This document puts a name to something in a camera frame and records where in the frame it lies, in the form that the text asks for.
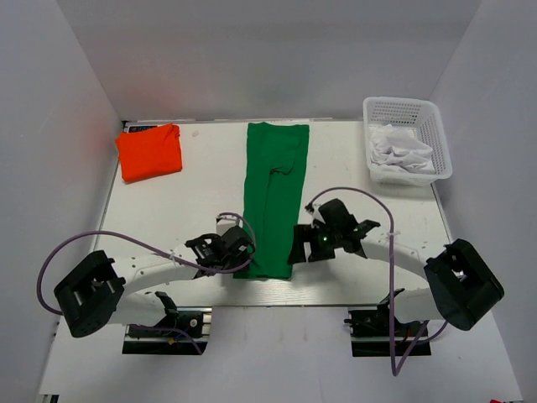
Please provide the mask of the green t-shirt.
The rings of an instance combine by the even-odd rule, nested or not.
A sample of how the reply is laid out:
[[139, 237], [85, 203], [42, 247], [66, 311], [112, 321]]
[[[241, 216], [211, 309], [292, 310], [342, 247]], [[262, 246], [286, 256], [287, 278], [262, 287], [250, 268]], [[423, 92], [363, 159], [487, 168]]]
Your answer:
[[302, 200], [310, 127], [250, 123], [243, 217], [252, 227], [256, 252], [249, 270], [235, 279], [288, 280], [287, 263]]

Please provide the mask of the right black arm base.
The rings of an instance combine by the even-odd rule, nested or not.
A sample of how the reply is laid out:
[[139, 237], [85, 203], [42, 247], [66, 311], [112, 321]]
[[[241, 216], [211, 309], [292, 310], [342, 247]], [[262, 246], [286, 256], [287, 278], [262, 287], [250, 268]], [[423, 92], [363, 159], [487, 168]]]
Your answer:
[[[350, 330], [352, 356], [354, 358], [388, 358], [388, 321], [376, 309], [350, 309], [344, 323]], [[400, 324], [395, 322], [395, 355], [402, 358], [416, 339], [420, 322]]]

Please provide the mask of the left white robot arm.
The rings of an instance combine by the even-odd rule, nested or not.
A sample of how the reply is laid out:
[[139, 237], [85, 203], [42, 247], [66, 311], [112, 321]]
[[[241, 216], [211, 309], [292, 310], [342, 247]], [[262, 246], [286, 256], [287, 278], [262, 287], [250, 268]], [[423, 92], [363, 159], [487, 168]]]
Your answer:
[[145, 290], [246, 269], [256, 243], [238, 225], [206, 233], [170, 251], [149, 248], [144, 256], [114, 259], [102, 250], [88, 254], [55, 287], [55, 298], [74, 338], [107, 324], [144, 325], [160, 335], [173, 332], [177, 314], [162, 292]]

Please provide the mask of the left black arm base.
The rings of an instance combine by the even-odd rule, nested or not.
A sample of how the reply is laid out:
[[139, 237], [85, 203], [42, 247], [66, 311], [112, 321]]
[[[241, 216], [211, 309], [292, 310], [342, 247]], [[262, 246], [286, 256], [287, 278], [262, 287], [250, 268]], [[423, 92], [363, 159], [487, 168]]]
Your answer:
[[185, 308], [168, 313], [154, 326], [127, 326], [122, 353], [126, 355], [198, 356], [207, 347], [211, 308]]

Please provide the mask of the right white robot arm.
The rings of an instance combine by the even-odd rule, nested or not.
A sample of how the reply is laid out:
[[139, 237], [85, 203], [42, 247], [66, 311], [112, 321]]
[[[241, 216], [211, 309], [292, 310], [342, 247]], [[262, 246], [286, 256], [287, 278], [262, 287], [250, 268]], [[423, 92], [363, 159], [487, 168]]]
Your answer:
[[308, 206], [309, 224], [294, 227], [289, 264], [334, 259], [342, 249], [383, 261], [426, 281], [425, 288], [394, 290], [378, 303], [379, 326], [396, 335], [410, 322], [445, 320], [471, 330], [504, 297], [504, 288], [477, 250], [464, 239], [446, 245], [396, 243], [379, 222], [357, 221], [339, 199]]

